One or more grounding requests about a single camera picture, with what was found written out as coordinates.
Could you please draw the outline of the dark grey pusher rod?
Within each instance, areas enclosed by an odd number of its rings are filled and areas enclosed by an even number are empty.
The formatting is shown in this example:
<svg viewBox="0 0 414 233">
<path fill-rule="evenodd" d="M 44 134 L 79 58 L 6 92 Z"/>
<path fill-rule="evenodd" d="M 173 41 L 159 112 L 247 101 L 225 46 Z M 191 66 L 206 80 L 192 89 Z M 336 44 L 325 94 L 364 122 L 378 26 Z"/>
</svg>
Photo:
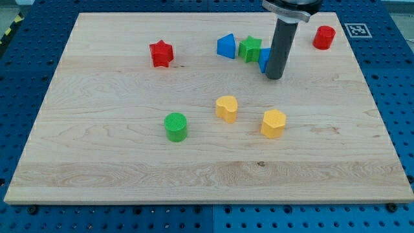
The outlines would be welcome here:
<svg viewBox="0 0 414 233">
<path fill-rule="evenodd" d="M 271 80 L 283 76 L 298 23 L 277 19 L 265 74 Z"/>
</svg>

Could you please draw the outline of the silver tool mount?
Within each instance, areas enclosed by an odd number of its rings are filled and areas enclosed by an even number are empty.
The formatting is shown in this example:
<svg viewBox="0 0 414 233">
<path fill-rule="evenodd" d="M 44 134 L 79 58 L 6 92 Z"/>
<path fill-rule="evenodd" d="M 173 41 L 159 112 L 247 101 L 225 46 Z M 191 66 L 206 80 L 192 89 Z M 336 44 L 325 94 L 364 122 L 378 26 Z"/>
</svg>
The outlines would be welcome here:
<svg viewBox="0 0 414 233">
<path fill-rule="evenodd" d="M 261 6 L 284 22 L 308 23 L 311 16 L 320 10 L 322 3 L 322 0 L 262 0 Z"/>
</svg>

